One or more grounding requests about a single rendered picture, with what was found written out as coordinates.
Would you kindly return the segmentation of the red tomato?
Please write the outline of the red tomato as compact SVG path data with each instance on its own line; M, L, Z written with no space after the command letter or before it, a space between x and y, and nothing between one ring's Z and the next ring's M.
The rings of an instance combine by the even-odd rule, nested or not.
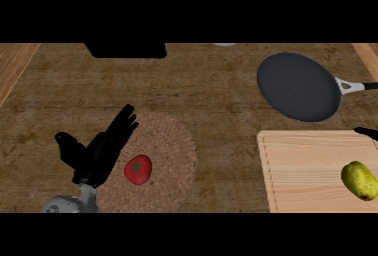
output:
M138 155L125 166L125 176L135 185L144 185L151 178L153 161L147 155Z

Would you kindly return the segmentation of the round woven brown placemat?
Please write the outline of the round woven brown placemat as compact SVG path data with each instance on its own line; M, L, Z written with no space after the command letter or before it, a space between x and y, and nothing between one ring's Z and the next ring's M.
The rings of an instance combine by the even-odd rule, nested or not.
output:
M110 178L98 189L101 212L175 212L191 191L198 159L185 124L163 112L139 114L138 122ZM144 185L135 185L125 176L125 166L138 155L153 161L151 178Z

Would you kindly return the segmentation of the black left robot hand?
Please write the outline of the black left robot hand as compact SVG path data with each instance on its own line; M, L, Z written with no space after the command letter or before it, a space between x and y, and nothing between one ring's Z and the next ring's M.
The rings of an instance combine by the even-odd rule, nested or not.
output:
M128 104L117 114L108 129L85 146L67 132L55 135L61 160L73 167L76 184L100 187L113 172L122 150L139 126L135 107Z

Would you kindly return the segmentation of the pale wooden cutting board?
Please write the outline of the pale wooden cutting board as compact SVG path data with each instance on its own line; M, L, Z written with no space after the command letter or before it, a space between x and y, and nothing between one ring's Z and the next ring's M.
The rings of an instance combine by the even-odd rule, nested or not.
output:
M266 130L257 134L269 208L274 213L378 213L342 181L342 169L361 161L378 178L378 142L352 130Z

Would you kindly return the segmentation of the green pear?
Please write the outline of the green pear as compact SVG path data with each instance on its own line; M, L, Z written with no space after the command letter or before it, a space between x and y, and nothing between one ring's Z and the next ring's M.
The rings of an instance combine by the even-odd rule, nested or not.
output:
M373 201L378 197L378 179L362 162L353 161L343 167L342 180L361 200Z

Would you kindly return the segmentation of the dark grey frying pan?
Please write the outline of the dark grey frying pan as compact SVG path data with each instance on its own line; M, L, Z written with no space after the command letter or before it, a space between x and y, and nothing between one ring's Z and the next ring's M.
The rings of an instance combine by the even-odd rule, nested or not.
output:
M259 65L257 86L284 116L303 122L321 122L339 111L343 95L378 89L378 82L349 82L312 58L281 52L266 57Z

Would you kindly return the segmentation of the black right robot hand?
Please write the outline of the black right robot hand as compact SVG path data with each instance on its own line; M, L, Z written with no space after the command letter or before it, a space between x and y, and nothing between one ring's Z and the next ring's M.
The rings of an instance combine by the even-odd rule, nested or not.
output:
M373 138L376 141L378 141L378 130L364 128L364 127L356 127L355 132L367 135L370 138Z

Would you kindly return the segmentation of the black box appliance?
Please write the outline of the black box appliance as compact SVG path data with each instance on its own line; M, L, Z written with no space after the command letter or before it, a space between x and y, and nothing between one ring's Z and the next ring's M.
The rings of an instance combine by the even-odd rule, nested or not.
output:
M164 43L86 43L97 58L164 58Z

